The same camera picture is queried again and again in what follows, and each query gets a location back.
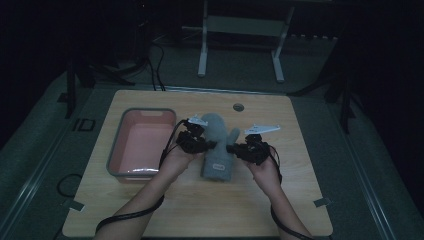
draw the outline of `pink tray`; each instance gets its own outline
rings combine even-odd
[[[124,112],[107,163],[109,173],[125,183],[152,178],[175,123],[171,109]]]

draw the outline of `forearm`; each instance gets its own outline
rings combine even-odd
[[[165,194],[172,180],[158,173],[129,202],[115,214],[122,215],[146,210],[154,206]],[[103,226],[95,239],[140,239],[153,213]]]
[[[312,238],[312,235],[303,225],[302,221],[300,221],[293,207],[291,206],[286,194],[283,190],[275,191],[272,194],[268,195],[269,200],[271,202],[271,206],[274,210],[275,215],[278,220],[287,228],[298,232],[302,235]],[[283,240],[287,239],[298,239],[282,229],[278,229],[280,233],[280,238]]]

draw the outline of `wooden table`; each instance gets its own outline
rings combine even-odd
[[[241,103],[242,112],[233,110]],[[142,187],[122,184],[106,170],[122,113],[133,107],[171,108],[177,122],[198,114],[218,113],[228,130],[242,131],[253,124],[280,125],[281,130],[262,134],[281,160],[282,187],[300,219],[314,236],[328,236],[332,225],[325,206],[316,207],[321,191],[309,159],[291,101],[285,96],[118,91],[107,113],[88,162],[75,201],[85,205],[70,210],[63,227],[69,237],[94,236],[97,224],[111,216]],[[237,142],[244,143],[244,133]],[[240,159],[234,158],[231,182],[213,182],[200,176],[203,159],[193,161],[165,194],[146,229],[150,237],[255,237],[277,236],[270,203]]]

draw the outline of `wire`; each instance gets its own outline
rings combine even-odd
[[[274,158],[274,156],[272,156],[271,151],[269,151],[269,148],[265,149],[265,147],[261,143],[258,143],[258,142],[255,142],[255,143],[258,146],[260,146],[260,148],[262,148],[262,150],[266,151],[268,153],[268,156],[274,161],[275,167],[276,167],[277,173],[278,173],[278,179],[280,180],[280,184],[281,184],[282,179],[283,179],[283,175],[281,174],[281,171],[280,171],[280,156],[278,155],[277,150],[275,149],[275,147],[270,146],[274,150],[275,154],[277,155],[278,161]],[[277,226],[279,228],[281,228],[283,231],[285,231],[286,233],[288,233],[288,234],[290,234],[290,235],[292,235],[292,236],[294,236],[298,239],[306,239],[306,240],[312,239],[312,238],[307,237],[307,236],[305,236],[301,233],[293,231],[290,228],[286,227],[284,224],[282,224],[281,221],[278,219],[277,215],[275,214],[272,206],[271,206],[271,216],[272,216],[272,219],[274,220],[275,224],[277,224]]]
[[[118,221],[123,221],[123,220],[128,220],[128,219],[132,219],[132,218],[138,218],[138,217],[142,217],[145,216],[147,214],[150,214],[152,212],[154,212],[156,209],[158,209],[164,200],[165,196],[163,195],[161,198],[159,198],[159,200],[155,203],[155,205],[153,205],[152,207],[146,209],[146,210],[142,210],[139,212],[135,212],[135,213],[128,213],[128,214],[122,214],[122,215],[115,215],[112,217],[108,217],[103,219],[102,221],[100,221],[100,223],[97,225],[96,227],[96,233],[105,225],[113,223],[113,222],[118,222]]]
[[[149,64],[149,66],[150,66],[150,70],[151,70],[151,72],[152,72],[152,86],[153,86],[153,90],[155,90],[155,91],[156,91],[156,85],[155,85],[155,75],[154,75],[154,72],[153,72],[152,62],[150,61],[150,59],[147,59],[147,63]]]
[[[79,174],[76,174],[76,173],[68,174],[68,175],[64,176],[62,179],[60,179],[60,181],[56,184],[56,190],[61,196],[73,198],[73,197],[75,197],[75,194],[64,193],[61,189],[62,183],[70,177],[78,177],[78,178],[82,179],[82,176],[79,175]]]
[[[172,130],[171,136],[169,136],[168,142],[166,143],[165,149],[162,151],[162,155],[160,157],[159,161],[159,169],[163,164],[163,161],[165,160],[166,156],[178,145],[175,145],[172,149],[169,149],[169,146],[171,145],[172,139],[174,139],[175,133],[177,132],[178,127],[184,122],[185,120],[181,120],[175,125],[174,129]]]
[[[178,144],[175,144],[175,146],[173,146],[171,149],[169,149],[169,151],[166,153],[166,155],[168,155],[172,150],[174,150],[174,148],[178,147]]]
[[[160,65],[162,64],[163,57],[165,56],[165,51],[163,50],[163,48],[161,46],[159,46],[158,44],[156,44],[154,42],[152,43],[152,45],[159,48],[162,52],[162,55],[159,59],[158,66],[156,67],[156,76],[158,78],[158,82],[159,82],[159,85],[160,85],[162,91],[166,91],[165,86],[163,85],[162,80],[160,79],[160,75],[159,75],[159,68],[160,68]]]

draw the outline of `metal frame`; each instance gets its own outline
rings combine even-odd
[[[284,82],[280,54],[293,17],[294,7],[290,8],[285,21],[274,21],[208,15],[208,0],[204,0],[203,4],[202,48],[200,50],[199,68],[197,72],[199,77],[206,76],[208,32],[224,32],[278,37],[278,45],[271,51],[271,57],[274,65],[276,81],[279,83]]]

